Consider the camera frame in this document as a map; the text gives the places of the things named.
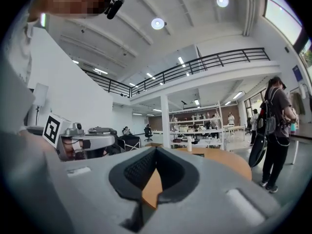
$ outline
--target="brown wall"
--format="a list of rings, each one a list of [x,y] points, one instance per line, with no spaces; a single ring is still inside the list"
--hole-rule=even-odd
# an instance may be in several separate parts
[[[229,106],[229,107],[222,107],[222,119],[223,119],[223,125],[227,125],[229,123],[228,121],[228,116],[229,113],[231,112],[232,115],[234,116],[235,120],[235,126],[239,125],[239,112],[238,112],[238,106]],[[199,115],[201,114],[206,114],[209,112],[210,117],[213,116],[213,114],[216,113],[216,109],[211,109],[211,110],[203,110],[198,112]],[[176,114],[175,117],[178,118],[178,120],[192,120],[192,115],[194,115],[194,112],[189,112],[189,113],[182,113],[182,114]],[[151,125],[152,130],[158,130],[162,131],[162,119],[161,116],[156,116],[156,117],[149,117],[149,124]]]

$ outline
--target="round wooden table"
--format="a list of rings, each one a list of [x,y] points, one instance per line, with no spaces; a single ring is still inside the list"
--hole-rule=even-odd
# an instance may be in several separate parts
[[[176,151],[186,151],[186,148],[175,149]],[[217,161],[232,168],[246,179],[252,179],[252,172],[248,163],[240,156],[220,149],[213,148],[192,148],[192,154],[204,154],[205,158]],[[147,185],[145,186],[142,197],[143,200],[153,209],[157,208],[157,195],[162,192],[161,180],[157,170],[154,171]]]

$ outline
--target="black microphone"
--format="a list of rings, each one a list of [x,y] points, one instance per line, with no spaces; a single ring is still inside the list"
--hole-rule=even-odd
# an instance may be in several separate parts
[[[114,18],[120,7],[123,5],[125,0],[116,0],[113,4],[110,10],[108,11],[107,14],[107,19],[111,20]]]

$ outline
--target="ceiling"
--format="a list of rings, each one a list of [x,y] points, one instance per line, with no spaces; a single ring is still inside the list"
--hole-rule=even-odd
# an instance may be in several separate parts
[[[125,0],[113,20],[99,15],[55,23],[57,19],[50,17],[48,31],[58,30],[59,38],[54,39],[79,66],[86,63],[112,79],[135,84],[147,72],[157,74],[175,66],[179,56],[184,61],[196,58],[194,43],[214,36],[206,30],[211,25],[233,23],[243,30],[245,4],[246,0],[230,0],[220,8],[215,0]],[[154,30],[154,18],[162,18],[167,26]]]
[[[169,103],[169,111],[182,109],[183,103],[181,101],[187,103],[184,108],[196,107],[194,103],[195,99],[199,100],[199,106],[201,107],[216,104],[218,101],[220,101],[221,105],[224,105],[228,101],[235,102],[245,94],[266,86],[270,78],[272,77],[259,76],[249,79],[212,83],[195,89],[179,91],[168,95],[168,100],[171,102]],[[238,92],[243,93],[238,98],[233,99]],[[132,106],[132,108],[136,113],[160,115],[161,112],[153,111],[153,109],[161,110],[160,97],[144,101]]]

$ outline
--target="black hair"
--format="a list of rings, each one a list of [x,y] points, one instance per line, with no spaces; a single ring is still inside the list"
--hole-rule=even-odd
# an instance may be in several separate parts
[[[112,0],[102,0],[97,3],[96,7],[88,8],[88,14],[97,16],[104,13],[105,10],[109,7]]]
[[[286,88],[286,86],[282,82],[281,78],[278,76],[274,76],[272,79],[269,80],[269,85],[268,85],[267,91],[265,92],[264,100],[269,99],[269,90],[273,86],[273,84],[276,84],[277,82],[279,82],[280,84],[283,84],[283,87]]]

